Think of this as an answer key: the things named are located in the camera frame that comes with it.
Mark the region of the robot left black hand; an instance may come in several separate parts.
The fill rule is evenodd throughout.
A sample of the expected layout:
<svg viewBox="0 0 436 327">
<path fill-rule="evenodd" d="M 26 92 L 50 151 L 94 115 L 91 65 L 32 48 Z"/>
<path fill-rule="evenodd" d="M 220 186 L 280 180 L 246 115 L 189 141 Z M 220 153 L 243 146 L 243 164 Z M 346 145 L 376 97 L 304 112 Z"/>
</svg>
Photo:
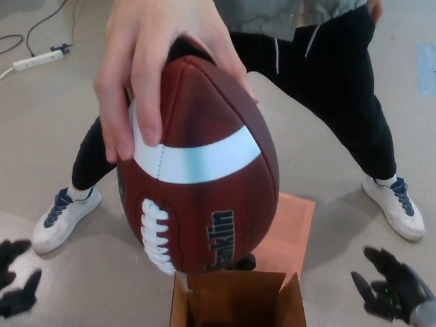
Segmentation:
<svg viewBox="0 0 436 327">
<path fill-rule="evenodd" d="M 14 260 L 31 247 L 29 239 L 1 242 L 1 289 L 9 286 L 16 278 L 16 273 L 9 271 Z M 23 288 L 5 292 L 1 296 L 1 316 L 5 319 L 30 311 L 37 301 L 36 291 L 40 284 L 42 271 L 37 268 L 27 279 Z"/>
</svg>

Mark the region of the person's right hand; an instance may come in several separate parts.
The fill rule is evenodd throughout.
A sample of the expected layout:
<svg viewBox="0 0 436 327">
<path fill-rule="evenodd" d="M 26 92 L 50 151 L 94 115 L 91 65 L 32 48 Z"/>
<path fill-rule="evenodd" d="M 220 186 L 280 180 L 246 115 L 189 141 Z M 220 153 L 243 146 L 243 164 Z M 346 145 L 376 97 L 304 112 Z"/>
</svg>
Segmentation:
<svg viewBox="0 0 436 327">
<path fill-rule="evenodd" d="M 250 96 L 255 95 L 213 1 L 115 1 L 106 27 L 105 55 L 94 82 L 109 162 L 134 155 L 125 87 L 133 91 L 144 142 L 159 144 L 161 73 L 178 37 L 205 50 Z"/>
</svg>

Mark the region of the robot right black hand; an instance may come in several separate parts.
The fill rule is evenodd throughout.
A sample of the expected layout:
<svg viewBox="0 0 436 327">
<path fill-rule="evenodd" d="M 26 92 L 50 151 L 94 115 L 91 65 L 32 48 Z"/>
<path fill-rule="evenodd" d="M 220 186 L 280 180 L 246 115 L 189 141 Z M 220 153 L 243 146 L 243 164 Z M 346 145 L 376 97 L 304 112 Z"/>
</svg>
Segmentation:
<svg viewBox="0 0 436 327">
<path fill-rule="evenodd" d="M 365 246 L 363 254 L 385 277 L 369 283 L 358 272 L 351 272 L 364 310 L 389 322 L 397 319 L 410 326 L 434 327 L 435 294 L 421 276 L 385 249 Z"/>
</svg>

